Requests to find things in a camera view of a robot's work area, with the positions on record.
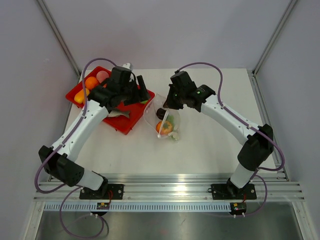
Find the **dark purple eggplant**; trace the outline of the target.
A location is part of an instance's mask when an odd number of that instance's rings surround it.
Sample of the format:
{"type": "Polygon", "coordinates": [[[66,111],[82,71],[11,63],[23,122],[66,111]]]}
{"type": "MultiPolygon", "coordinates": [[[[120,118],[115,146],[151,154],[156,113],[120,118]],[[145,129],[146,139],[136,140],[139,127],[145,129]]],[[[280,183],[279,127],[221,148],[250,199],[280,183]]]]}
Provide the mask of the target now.
{"type": "Polygon", "coordinates": [[[163,108],[158,108],[156,111],[156,116],[158,119],[163,120],[165,118],[166,110],[163,108]]]}

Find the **grey toy fish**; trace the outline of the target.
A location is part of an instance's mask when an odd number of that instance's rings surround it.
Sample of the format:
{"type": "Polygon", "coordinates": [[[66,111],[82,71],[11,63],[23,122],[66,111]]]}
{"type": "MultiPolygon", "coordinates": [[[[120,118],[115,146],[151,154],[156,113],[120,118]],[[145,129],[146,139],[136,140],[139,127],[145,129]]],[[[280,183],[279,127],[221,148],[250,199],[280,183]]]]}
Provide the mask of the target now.
{"type": "Polygon", "coordinates": [[[128,110],[128,111],[122,111],[120,109],[114,109],[112,110],[109,114],[108,114],[108,118],[117,118],[117,117],[120,117],[120,116],[123,116],[123,117],[126,117],[127,119],[130,118],[130,114],[131,112],[128,110]]]}

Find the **clear zip top bag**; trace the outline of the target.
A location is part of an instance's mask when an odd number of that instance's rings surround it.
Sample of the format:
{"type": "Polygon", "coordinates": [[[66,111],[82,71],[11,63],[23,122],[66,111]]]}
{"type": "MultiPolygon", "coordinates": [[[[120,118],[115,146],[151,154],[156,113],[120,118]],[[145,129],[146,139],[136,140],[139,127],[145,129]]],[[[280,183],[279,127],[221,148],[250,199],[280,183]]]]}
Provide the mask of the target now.
{"type": "Polygon", "coordinates": [[[165,101],[166,101],[166,98],[164,96],[156,94],[152,98],[152,100],[146,105],[146,107],[144,109],[144,112],[143,112],[144,121],[147,123],[147,125],[149,127],[151,127],[152,132],[155,134],[155,136],[159,140],[172,139],[172,138],[169,137],[168,135],[160,135],[160,134],[157,133],[156,125],[158,124],[158,122],[167,121],[167,116],[168,115],[175,115],[175,116],[179,116],[180,117],[180,114],[179,114],[178,110],[165,108],[165,101]],[[160,120],[160,119],[157,118],[156,111],[159,108],[162,108],[162,109],[166,110],[166,114],[165,114],[163,120],[160,120]]]}

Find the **orange bell pepper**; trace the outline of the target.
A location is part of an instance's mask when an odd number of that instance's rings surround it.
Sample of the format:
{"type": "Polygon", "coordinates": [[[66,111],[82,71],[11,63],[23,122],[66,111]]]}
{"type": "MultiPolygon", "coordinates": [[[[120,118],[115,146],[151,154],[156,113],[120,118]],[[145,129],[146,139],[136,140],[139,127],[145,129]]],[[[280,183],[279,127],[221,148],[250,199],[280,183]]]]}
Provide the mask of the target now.
{"type": "Polygon", "coordinates": [[[170,134],[174,130],[174,126],[169,121],[159,121],[158,124],[155,127],[155,130],[158,134],[161,136],[165,136],[170,134]]]}

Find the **green grape bunch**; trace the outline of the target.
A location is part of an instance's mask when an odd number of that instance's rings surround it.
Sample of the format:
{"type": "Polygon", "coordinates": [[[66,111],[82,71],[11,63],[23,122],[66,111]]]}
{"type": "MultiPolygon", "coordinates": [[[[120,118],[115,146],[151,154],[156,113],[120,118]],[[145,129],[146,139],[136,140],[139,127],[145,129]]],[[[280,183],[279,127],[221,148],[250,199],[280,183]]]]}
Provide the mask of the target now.
{"type": "Polygon", "coordinates": [[[173,140],[178,141],[179,137],[179,128],[180,128],[180,116],[169,114],[166,118],[168,122],[170,122],[173,126],[172,132],[168,134],[173,140]]]}

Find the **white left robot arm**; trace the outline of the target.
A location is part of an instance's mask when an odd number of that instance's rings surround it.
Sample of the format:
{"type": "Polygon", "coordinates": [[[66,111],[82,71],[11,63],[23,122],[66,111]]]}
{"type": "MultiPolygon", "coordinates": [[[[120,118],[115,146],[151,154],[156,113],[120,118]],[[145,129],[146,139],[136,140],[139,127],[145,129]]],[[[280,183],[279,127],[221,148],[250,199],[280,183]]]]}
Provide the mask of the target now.
{"type": "Polygon", "coordinates": [[[137,104],[150,99],[144,79],[126,67],[115,66],[110,77],[85,96],[85,104],[66,132],[50,147],[38,152],[46,173],[69,187],[90,190],[97,199],[108,194],[108,180],[78,165],[78,155],[95,128],[120,104],[137,104]]]}

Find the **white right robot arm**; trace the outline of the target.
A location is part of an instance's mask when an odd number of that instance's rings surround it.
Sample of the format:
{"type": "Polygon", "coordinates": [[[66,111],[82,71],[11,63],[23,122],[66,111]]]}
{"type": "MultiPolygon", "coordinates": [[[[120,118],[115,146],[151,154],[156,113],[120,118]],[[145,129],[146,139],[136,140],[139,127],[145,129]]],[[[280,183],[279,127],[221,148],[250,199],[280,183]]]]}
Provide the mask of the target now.
{"type": "Polygon", "coordinates": [[[164,102],[166,108],[180,110],[188,106],[195,109],[219,123],[241,144],[237,155],[238,165],[218,192],[228,199],[239,198],[255,171],[274,151],[272,127],[268,124],[259,126],[238,113],[229,113],[213,89],[205,84],[196,86],[186,71],[176,72],[170,80],[164,102]]]}

